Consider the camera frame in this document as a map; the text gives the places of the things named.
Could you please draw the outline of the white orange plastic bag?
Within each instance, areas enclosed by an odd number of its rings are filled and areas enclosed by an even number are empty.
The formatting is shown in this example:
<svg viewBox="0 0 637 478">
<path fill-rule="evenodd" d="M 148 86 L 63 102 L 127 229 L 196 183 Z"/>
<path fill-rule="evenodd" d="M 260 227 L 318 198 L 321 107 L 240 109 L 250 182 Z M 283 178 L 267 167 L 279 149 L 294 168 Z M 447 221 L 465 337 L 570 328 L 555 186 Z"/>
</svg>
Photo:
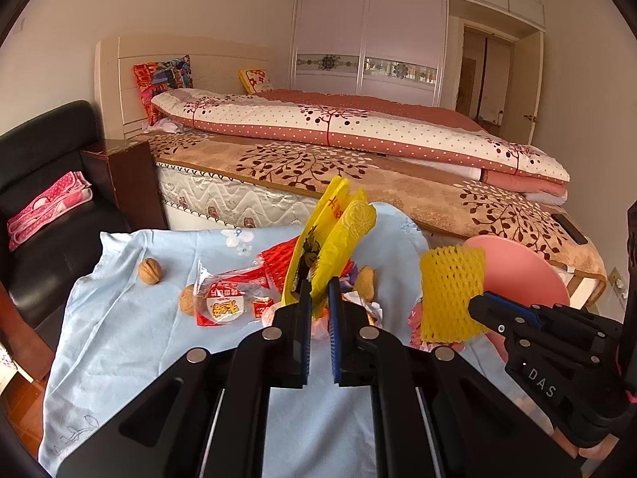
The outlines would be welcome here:
<svg viewBox="0 0 637 478">
<path fill-rule="evenodd" d="M 382 327 L 383 311 L 378 302 L 366 300 L 357 291 L 346 292 L 343 294 L 343 298 L 364 308 L 370 324 Z"/>
</svg>

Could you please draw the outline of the red foam net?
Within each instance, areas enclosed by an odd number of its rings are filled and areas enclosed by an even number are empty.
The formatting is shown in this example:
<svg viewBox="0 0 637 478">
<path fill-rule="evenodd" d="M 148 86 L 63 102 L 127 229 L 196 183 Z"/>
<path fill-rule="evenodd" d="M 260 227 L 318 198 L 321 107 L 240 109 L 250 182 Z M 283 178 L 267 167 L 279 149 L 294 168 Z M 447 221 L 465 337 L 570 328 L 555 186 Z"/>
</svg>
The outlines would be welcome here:
<svg viewBox="0 0 637 478">
<path fill-rule="evenodd" d="M 261 251 L 261 253 L 257 255 L 257 261 L 264 267 L 264 273 L 266 273 L 269 282 L 272 283 L 279 292 L 283 291 L 285 276 L 291 264 L 291 256 L 293 255 L 297 240 L 298 236 L 293 237 L 288 241 Z M 349 260 L 340 275 L 340 283 L 343 284 L 343 289 L 345 291 L 351 290 L 357 278 L 358 267 L 354 261 Z"/>
</svg>

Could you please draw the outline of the floral wrapper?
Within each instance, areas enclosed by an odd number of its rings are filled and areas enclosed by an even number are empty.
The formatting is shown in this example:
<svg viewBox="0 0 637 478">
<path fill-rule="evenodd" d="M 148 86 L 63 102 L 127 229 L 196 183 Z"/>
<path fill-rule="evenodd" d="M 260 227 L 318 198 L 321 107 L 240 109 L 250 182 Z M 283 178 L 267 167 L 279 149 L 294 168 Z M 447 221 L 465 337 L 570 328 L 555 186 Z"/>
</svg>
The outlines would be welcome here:
<svg viewBox="0 0 637 478">
<path fill-rule="evenodd" d="M 409 344 L 425 352 L 443 345 L 463 347 L 469 339 L 458 317 L 433 306 L 424 306 L 421 301 L 410 311 L 407 324 L 411 328 Z"/>
</svg>

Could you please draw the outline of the yellow foam net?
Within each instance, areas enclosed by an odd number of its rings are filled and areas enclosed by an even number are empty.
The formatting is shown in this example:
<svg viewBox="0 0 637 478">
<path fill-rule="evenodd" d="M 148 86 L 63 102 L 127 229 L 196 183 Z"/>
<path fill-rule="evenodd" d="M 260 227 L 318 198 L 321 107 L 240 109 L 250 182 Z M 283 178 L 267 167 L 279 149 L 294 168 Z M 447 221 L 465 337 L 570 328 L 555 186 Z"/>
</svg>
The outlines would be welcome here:
<svg viewBox="0 0 637 478">
<path fill-rule="evenodd" d="M 470 301 L 484 292 L 486 254 L 482 248 L 457 245 L 427 251 L 420 270 L 422 342 L 464 343 L 487 331 L 469 313 Z"/>
</svg>

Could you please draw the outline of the orange peel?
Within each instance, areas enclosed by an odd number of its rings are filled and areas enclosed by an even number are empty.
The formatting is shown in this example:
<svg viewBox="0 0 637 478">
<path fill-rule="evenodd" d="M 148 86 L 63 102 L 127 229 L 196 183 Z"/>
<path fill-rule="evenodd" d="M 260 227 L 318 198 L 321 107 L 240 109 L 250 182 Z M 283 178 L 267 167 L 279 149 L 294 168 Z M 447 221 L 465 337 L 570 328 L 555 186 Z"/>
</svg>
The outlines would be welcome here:
<svg viewBox="0 0 637 478">
<path fill-rule="evenodd" d="M 375 300 L 375 270 L 369 266 L 363 266 L 358 271 L 353 290 L 367 302 Z"/>
</svg>

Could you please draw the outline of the red snack wrapper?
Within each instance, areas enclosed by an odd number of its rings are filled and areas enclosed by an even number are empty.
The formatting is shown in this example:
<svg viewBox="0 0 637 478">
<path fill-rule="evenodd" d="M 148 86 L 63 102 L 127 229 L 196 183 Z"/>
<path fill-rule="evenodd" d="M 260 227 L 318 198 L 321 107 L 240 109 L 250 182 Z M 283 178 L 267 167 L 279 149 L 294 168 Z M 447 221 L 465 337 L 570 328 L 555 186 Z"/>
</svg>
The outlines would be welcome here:
<svg viewBox="0 0 637 478">
<path fill-rule="evenodd" d="M 260 264 L 213 274 L 202 263 L 193 285 L 194 318 L 200 327 L 220 327 L 233 323 L 245 313 L 261 319 L 273 306 L 279 291 Z"/>
</svg>

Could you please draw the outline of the yellow plastic bag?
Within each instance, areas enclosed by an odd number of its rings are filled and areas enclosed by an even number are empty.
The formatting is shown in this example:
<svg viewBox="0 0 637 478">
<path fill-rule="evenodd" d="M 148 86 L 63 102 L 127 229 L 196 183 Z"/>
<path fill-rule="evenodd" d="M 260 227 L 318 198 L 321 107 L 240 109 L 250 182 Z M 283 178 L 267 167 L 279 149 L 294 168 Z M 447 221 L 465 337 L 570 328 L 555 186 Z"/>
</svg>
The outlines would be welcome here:
<svg viewBox="0 0 637 478">
<path fill-rule="evenodd" d="M 319 318 L 329 281 L 341 276 L 376 219 L 376 208 L 362 188 L 351 193 L 349 179 L 332 178 L 295 244 L 284 280 L 282 306 L 295 303 L 301 281 L 309 280 L 312 316 Z"/>
</svg>

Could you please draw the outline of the pink plastic basin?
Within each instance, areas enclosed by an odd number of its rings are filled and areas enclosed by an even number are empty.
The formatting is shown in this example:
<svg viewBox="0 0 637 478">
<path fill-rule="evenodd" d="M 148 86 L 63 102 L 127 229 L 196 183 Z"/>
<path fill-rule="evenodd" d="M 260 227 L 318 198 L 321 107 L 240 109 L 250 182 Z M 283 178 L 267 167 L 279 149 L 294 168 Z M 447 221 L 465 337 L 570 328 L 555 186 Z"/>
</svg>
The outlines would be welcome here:
<svg viewBox="0 0 637 478">
<path fill-rule="evenodd" d="M 477 235 L 463 243 L 485 255 L 481 297 L 497 295 L 520 306 L 568 306 L 570 297 L 557 272 L 530 248 L 495 235 Z"/>
</svg>

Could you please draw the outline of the walnut near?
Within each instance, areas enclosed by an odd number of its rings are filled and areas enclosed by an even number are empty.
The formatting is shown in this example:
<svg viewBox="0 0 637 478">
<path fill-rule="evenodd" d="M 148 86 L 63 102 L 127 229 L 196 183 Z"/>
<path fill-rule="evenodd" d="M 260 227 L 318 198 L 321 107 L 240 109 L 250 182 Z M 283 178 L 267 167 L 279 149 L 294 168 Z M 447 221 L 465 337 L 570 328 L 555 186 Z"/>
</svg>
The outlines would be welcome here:
<svg viewBox="0 0 637 478">
<path fill-rule="evenodd" d="M 197 303 L 197 297 L 194 295 L 194 285 L 188 285 L 182 291 L 180 291 L 180 295 L 178 298 L 178 308 L 179 311 L 188 316 L 193 316 L 195 312 L 195 308 L 197 307 L 195 304 Z"/>
</svg>

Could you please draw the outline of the walnut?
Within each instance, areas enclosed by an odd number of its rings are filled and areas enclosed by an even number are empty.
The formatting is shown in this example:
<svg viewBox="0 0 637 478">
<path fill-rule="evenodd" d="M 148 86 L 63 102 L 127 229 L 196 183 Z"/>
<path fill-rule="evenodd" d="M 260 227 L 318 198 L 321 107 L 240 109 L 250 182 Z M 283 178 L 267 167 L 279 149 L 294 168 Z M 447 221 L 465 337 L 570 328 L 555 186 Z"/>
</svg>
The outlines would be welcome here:
<svg viewBox="0 0 637 478">
<path fill-rule="evenodd" d="M 138 265 L 138 277 L 146 285 L 156 285 L 162 280 L 162 266 L 156 259 L 146 258 Z"/>
<path fill-rule="evenodd" d="M 188 316 L 193 316 L 195 312 L 195 308 L 197 307 L 195 304 L 197 303 L 197 297 L 194 295 L 194 285 L 188 285 L 182 291 L 180 291 L 180 295 L 178 298 L 178 308 L 179 311 Z"/>
</svg>

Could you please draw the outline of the walnut far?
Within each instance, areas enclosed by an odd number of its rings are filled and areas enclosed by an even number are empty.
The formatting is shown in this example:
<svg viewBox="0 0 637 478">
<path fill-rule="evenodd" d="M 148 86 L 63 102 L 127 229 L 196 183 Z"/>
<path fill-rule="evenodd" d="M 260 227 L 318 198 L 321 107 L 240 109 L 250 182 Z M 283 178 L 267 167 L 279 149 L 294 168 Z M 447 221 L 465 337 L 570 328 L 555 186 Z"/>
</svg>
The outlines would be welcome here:
<svg viewBox="0 0 637 478">
<path fill-rule="evenodd" d="M 162 280 L 162 266 L 156 259 L 146 258 L 138 265 L 138 277 L 146 285 L 156 285 Z"/>
</svg>

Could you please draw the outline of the bed with brown blanket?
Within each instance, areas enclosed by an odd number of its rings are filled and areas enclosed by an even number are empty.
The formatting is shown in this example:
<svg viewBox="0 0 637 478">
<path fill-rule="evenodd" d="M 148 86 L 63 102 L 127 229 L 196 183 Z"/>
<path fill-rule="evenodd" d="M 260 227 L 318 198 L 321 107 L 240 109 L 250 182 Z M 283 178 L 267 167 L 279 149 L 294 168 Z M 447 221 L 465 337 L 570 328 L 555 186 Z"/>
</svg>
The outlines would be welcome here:
<svg viewBox="0 0 637 478">
<path fill-rule="evenodd" d="M 455 239 L 496 235 L 530 248 L 554 267 L 576 308 L 594 302 L 605 290 L 607 272 L 592 241 L 586 236 L 587 244 L 575 244 L 551 217 L 564 214 L 572 222 L 564 204 L 546 194 L 489 184 L 480 170 L 223 135 L 167 118 L 149 125 L 132 67 L 185 55 L 191 59 L 192 88 L 238 95 L 248 95 L 238 72 L 267 70 L 271 57 L 264 47 L 167 35 L 115 36 L 100 40 L 95 49 L 95 99 L 105 136 L 127 143 L 148 141 L 173 228 L 185 228 L 196 219 L 242 227 L 299 225 L 330 180 L 340 176 L 430 233 Z"/>
</svg>

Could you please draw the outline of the white red dotted quilt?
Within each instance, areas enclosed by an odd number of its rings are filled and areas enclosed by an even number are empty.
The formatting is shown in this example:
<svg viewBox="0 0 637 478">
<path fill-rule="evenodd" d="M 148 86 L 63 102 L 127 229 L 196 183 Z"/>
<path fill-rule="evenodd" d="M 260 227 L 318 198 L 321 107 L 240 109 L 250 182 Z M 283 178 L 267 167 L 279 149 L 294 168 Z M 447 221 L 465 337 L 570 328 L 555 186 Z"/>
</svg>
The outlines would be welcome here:
<svg viewBox="0 0 637 478">
<path fill-rule="evenodd" d="M 446 108 L 407 105 L 378 97 L 294 90 L 221 94 L 171 88 L 151 97 L 152 121 L 170 119 L 201 131 L 312 143 L 480 170 L 489 184 L 527 194 L 568 197 L 570 176 L 539 148 L 488 133 Z"/>
</svg>

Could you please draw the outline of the dark wood nightstand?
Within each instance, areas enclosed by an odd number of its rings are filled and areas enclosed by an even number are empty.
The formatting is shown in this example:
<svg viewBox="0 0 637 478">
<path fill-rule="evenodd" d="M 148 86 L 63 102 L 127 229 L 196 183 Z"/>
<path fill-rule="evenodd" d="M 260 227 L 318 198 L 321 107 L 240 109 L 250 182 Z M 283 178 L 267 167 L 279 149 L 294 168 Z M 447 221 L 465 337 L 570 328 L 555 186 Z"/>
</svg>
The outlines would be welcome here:
<svg viewBox="0 0 637 478">
<path fill-rule="evenodd" d="M 80 151 L 86 178 L 120 210 L 132 230 L 167 228 L 148 141 L 100 140 Z"/>
</svg>

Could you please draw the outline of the yellow pillow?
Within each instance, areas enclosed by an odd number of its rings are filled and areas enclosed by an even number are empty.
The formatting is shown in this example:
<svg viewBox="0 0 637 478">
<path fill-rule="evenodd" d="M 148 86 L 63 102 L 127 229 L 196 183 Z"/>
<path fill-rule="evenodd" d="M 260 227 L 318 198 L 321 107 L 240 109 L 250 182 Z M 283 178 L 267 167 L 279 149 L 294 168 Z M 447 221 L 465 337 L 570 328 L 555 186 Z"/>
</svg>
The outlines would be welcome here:
<svg viewBox="0 0 637 478">
<path fill-rule="evenodd" d="M 271 91 L 273 88 L 267 71 L 261 68 L 242 69 L 238 72 L 238 78 L 248 95 Z"/>
</svg>

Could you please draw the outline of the pink folded towel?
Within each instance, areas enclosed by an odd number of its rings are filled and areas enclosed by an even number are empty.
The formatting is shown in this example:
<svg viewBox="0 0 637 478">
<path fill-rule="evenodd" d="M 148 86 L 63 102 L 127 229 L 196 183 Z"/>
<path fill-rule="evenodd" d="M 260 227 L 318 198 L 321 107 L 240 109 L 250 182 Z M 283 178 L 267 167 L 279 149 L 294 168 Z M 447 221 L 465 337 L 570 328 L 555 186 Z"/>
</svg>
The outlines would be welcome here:
<svg viewBox="0 0 637 478">
<path fill-rule="evenodd" d="M 23 210 L 6 221 L 9 251 L 16 251 L 46 225 L 92 199 L 92 184 L 81 172 L 65 173 Z"/>
</svg>

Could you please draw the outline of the wooden side cabinet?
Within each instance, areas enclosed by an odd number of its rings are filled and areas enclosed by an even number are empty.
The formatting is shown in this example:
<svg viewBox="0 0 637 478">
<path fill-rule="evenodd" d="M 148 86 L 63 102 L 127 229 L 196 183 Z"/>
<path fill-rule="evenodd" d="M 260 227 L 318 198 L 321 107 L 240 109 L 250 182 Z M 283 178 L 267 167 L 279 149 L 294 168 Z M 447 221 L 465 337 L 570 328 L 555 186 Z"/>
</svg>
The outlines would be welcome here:
<svg viewBox="0 0 637 478">
<path fill-rule="evenodd" d="M 42 381 L 50 372 L 53 351 L 18 313 L 8 292 L 1 286 L 1 334 L 13 360 L 33 380 Z"/>
</svg>

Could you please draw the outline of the colourful pillow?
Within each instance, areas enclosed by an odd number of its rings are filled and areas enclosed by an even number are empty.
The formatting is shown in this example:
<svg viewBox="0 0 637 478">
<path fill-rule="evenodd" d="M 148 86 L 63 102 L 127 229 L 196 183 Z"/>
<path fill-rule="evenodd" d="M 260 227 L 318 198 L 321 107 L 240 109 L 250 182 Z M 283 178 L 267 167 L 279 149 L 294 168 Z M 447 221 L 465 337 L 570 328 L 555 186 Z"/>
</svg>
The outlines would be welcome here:
<svg viewBox="0 0 637 478">
<path fill-rule="evenodd" d="M 162 118 L 161 112 L 152 105 L 154 96 L 172 88 L 193 87 L 189 55 L 162 62 L 137 64 L 132 67 L 132 73 L 149 125 L 155 124 Z"/>
</svg>

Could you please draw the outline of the white wardrobe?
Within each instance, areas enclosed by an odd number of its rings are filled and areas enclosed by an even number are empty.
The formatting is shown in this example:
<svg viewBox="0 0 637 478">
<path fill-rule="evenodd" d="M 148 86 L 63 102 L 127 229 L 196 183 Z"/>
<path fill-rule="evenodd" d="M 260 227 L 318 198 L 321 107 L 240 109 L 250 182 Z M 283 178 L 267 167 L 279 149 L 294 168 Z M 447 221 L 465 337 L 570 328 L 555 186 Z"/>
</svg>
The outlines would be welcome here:
<svg viewBox="0 0 637 478">
<path fill-rule="evenodd" d="M 539 0 L 296 0 L 296 90 L 461 112 L 531 143 L 544 68 Z"/>
</svg>

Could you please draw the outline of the wall socket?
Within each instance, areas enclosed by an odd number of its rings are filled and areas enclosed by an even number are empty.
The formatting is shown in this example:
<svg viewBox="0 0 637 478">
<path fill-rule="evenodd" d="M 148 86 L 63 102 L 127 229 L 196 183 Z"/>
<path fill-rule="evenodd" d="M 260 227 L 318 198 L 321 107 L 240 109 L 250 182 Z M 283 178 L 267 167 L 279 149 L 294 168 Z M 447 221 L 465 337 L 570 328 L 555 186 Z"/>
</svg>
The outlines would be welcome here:
<svg viewBox="0 0 637 478">
<path fill-rule="evenodd" d="M 624 280 L 622 274 L 617 268 L 613 268 L 611 270 L 608 278 L 610 287 L 614 292 L 614 295 L 616 295 L 622 306 L 626 306 L 628 297 L 628 283 L 626 283 L 626 280 Z"/>
</svg>

